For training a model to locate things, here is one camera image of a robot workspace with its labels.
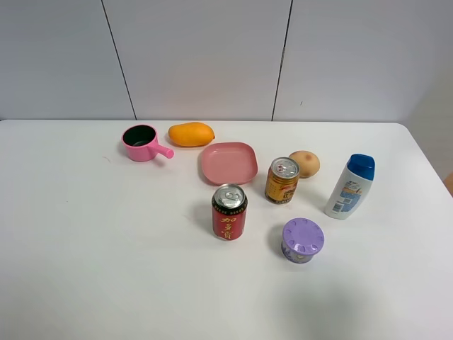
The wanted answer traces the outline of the purple lidded jar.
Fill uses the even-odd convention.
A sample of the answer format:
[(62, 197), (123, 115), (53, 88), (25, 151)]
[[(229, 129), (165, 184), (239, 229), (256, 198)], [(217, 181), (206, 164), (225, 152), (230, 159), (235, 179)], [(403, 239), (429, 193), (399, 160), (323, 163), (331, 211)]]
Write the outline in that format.
[(324, 242), (324, 233), (315, 222), (298, 217), (283, 227), (281, 250), (289, 261), (305, 264), (322, 250)]

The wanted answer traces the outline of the pink square plate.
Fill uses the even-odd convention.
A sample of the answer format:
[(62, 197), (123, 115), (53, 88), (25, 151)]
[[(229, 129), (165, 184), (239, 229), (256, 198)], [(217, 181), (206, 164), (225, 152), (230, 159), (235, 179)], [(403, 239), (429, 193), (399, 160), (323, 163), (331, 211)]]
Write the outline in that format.
[(258, 173), (256, 154), (243, 142), (211, 144), (201, 152), (199, 165), (206, 180), (218, 186), (245, 184)]

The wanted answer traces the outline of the red drink can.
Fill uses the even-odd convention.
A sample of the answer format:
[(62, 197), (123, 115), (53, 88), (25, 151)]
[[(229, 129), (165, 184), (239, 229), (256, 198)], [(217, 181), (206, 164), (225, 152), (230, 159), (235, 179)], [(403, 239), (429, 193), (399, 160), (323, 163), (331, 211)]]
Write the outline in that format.
[(243, 189), (222, 184), (212, 196), (212, 229), (226, 241), (238, 239), (244, 231), (248, 199)]

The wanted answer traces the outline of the orange mango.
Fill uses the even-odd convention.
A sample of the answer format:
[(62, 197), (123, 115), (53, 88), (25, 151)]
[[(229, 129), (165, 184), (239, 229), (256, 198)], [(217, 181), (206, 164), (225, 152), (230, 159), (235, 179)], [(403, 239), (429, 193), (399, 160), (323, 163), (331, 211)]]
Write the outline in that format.
[(168, 137), (180, 147), (201, 147), (214, 140), (215, 134), (209, 125), (191, 122), (171, 126)]

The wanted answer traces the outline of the yellow drink can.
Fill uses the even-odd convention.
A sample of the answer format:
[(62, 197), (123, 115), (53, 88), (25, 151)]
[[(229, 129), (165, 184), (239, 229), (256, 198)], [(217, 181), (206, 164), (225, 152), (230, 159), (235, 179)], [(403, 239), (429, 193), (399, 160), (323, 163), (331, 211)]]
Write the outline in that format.
[(286, 204), (293, 198), (299, 181), (300, 168), (289, 157), (274, 159), (268, 170), (265, 197), (274, 204)]

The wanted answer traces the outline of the brown potato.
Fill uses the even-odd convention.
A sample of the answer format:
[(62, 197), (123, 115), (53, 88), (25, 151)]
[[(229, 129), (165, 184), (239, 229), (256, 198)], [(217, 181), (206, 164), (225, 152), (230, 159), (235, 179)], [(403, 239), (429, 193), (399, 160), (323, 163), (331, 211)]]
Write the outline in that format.
[(299, 165), (299, 177), (307, 179), (318, 173), (321, 164), (319, 158), (310, 151), (299, 150), (289, 155)]

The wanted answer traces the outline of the pink toy saucepan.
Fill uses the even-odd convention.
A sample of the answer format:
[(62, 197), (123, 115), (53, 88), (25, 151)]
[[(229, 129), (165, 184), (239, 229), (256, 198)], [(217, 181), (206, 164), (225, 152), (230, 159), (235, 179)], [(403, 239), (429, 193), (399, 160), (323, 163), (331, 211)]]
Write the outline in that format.
[(157, 131), (150, 125), (135, 125), (128, 128), (122, 135), (128, 157), (134, 162), (147, 162), (158, 154), (167, 159), (174, 157), (174, 151), (159, 143)]

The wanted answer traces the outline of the white blue-capped shampoo bottle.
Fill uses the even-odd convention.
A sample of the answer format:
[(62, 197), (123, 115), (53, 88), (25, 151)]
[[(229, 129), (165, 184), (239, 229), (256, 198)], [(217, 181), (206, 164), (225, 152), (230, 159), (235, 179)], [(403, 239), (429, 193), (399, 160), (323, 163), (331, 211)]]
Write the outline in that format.
[(375, 162), (371, 156), (352, 154), (324, 208), (327, 216), (345, 220), (364, 201), (372, 186)]

